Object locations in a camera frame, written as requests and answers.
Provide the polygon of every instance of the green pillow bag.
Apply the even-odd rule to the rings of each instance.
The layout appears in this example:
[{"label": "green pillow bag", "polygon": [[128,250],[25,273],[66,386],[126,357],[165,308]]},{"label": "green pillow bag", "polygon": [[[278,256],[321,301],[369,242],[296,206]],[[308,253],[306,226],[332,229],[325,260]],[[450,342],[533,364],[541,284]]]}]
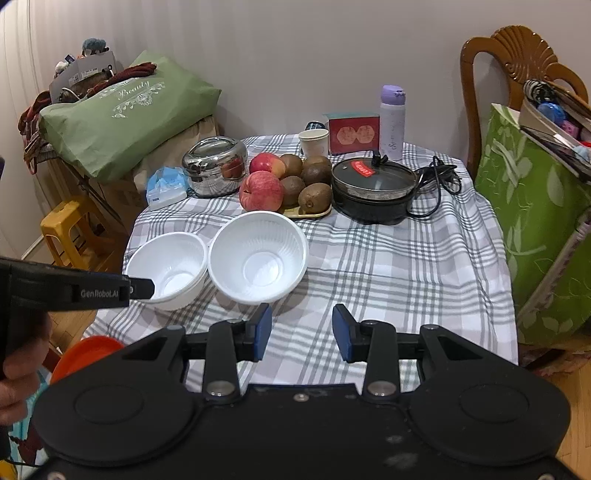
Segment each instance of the green pillow bag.
[{"label": "green pillow bag", "polygon": [[157,65],[154,75],[41,110],[42,137],[98,181],[120,179],[157,146],[215,110],[221,90],[147,51],[132,65],[146,61]]}]

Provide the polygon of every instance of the red box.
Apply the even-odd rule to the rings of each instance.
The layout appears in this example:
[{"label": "red box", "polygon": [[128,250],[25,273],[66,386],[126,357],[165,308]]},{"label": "red box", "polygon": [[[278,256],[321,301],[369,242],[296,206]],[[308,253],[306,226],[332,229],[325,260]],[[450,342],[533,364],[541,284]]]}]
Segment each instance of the red box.
[{"label": "red box", "polygon": [[367,112],[326,113],[329,151],[333,155],[379,149],[379,115]]}]

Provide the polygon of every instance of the fruit tray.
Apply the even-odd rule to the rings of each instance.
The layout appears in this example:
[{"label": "fruit tray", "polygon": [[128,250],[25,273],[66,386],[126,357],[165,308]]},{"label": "fruit tray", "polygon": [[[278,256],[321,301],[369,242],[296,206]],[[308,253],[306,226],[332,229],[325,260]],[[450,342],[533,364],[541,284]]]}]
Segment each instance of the fruit tray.
[{"label": "fruit tray", "polygon": [[322,218],[328,215],[332,211],[332,205],[324,211],[320,213],[304,213],[300,206],[293,207],[293,208],[282,208],[277,213],[285,215],[287,218],[291,218],[292,220],[299,220],[304,218],[314,219],[314,218]]}]

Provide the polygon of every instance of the purple bottle cap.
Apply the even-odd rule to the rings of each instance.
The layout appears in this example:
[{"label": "purple bottle cap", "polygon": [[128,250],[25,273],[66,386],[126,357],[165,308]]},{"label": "purple bottle cap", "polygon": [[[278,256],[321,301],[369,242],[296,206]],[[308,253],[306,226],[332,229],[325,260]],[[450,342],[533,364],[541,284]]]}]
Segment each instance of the purple bottle cap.
[{"label": "purple bottle cap", "polygon": [[398,85],[384,85],[382,87],[382,103],[386,105],[404,105],[406,94]]}]

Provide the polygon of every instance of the table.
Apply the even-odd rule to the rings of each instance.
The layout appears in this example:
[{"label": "table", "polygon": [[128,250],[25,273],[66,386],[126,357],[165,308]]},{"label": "table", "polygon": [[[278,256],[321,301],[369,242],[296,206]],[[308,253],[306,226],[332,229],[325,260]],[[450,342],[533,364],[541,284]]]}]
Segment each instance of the table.
[{"label": "table", "polygon": [[[244,140],[249,158],[263,152],[299,150],[296,135]],[[403,163],[427,165],[433,152],[404,145]],[[371,156],[370,152],[362,154]],[[342,361],[332,335],[331,312],[343,303],[353,316],[384,320],[399,332],[418,333],[437,323],[504,358],[517,361],[511,282],[502,234],[493,210],[476,193],[461,161],[462,192],[442,191],[441,206],[426,220],[406,219],[395,226],[363,225],[335,211],[320,220],[299,220],[310,243],[310,262],[300,284],[272,304],[273,330],[264,359],[238,365],[241,386],[249,382],[318,384],[354,382],[361,390],[365,364]],[[332,157],[335,163],[347,154]],[[436,192],[417,198],[414,211],[428,211]],[[166,209],[144,211],[136,220],[124,264],[149,239],[172,231],[195,232],[209,242],[230,219],[243,213],[238,195],[186,200]],[[205,332],[228,318],[247,318],[256,307],[239,305],[217,291],[209,278],[199,298],[171,313],[132,301],[128,309],[100,310],[85,331],[132,343],[167,325]],[[203,361],[191,361],[187,387],[200,390]],[[414,361],[401,361],[402,390],[418,383]]]}]

